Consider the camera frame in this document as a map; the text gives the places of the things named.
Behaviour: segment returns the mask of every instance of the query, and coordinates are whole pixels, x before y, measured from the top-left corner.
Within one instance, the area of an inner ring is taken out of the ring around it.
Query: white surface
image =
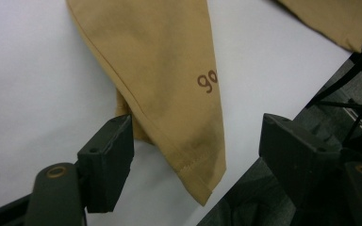
[[[262,115],[294,118],[349,56],[272,1],[208,0],[222,92],[227,172],[206,207],[160,152],[136,141],[115,208],[90,225],[196,225],[258,157]],[[110,118],[115,88],[63,0],[0,0],[0,206],[76,153]]]

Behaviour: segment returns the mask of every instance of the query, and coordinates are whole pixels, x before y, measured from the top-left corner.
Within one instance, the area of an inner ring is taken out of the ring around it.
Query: garment
[[[68,0],[117,90],[117,114],[164,154],[204,205],[225,172],[219,79],[206,1]]]
[[[278,0],[305,24],[347,50],[361,53],[362,0]]]

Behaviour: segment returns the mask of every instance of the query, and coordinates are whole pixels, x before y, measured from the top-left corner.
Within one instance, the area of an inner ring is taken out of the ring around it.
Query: white table
[[[349,56],[270,0],[208,0],[227,172],[205,207],[159,150],[136,141],[114,213],[90,225],[196,225],[258,158],[262,115],[293,119]],[[114,116],[115,88],[64,0],[0,0],[0,206],[76,153]]]

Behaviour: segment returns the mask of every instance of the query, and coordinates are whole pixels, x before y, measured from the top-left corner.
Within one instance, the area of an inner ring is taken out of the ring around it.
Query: fabric fold
[[[361,53],[362,0],[278,0],[305,24],[343,48]]]
[[[205,205],[225,172],[222,106],[206,1],[68,0],[74,23],[131,113]]]

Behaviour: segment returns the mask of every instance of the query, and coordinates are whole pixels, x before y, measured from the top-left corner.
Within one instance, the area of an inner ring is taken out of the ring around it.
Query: tan fabric
[[[222,109],[206,1],[68,0],[80,34],[153,142],[204,205],[225,172]]]
[[[362,0],[278,1],[336,44],[361,53]]]

